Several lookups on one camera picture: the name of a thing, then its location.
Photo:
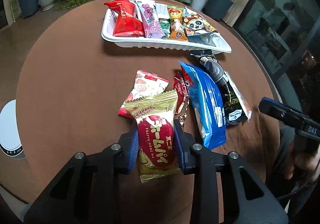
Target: oreo package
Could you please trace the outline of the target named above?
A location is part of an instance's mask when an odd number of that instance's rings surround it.
[[[179,62],[203,141],[213,149],[226,141],[226,118],[222,97],[212,78],[202,69]]]

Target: red wrapper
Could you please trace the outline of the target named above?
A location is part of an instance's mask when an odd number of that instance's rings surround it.
[[[139,37],[144,35],[142,22],[135,18],[136,6],[134,3],[129,0],[114,0],[104,4],[119,14],[113,36]]]
[[[183,77],[178,72],[173,78],[173,87],[178,94],[178,103],[175,111],[174,119],[178,119],[183,129],[184,122],[187,118],[189,105],[189,93]]]

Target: glass door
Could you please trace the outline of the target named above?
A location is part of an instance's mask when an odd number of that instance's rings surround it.
[[[320,72],[319,28],[315,0],[250,0],[234,25],[262,62],[284,104],[304,113],[316,100],[310,91],[318,91],[310,84]]]

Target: white plastic tray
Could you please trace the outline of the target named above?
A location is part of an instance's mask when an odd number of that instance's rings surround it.
[[[120,47],[147,47],[147,48],[163,48],[163,49],[177,49],[177,50],[213,50],[213,54],[218,54],[221,52],[231,53],[231,47],[220,35],[219,37],[219,47],[214,45],[203,44],[203,41],[197,37],[188,37],[188,42],[178,41],[178,40],[165,40],[165,39],[155,39],[155,38],[144,38],[144,37],[115,37],[113,36],[113,30],[116,24],[116,19],[118,14],[108,9],[106,16],[104,18],[101,36],[106,41],[114,42]]]

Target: gold wrapper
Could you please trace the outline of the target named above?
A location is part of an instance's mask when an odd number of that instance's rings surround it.
[[[180,172],[173,144],[177,101],[177,91],[171,90],[124,104],[138,124],[141,182]]]

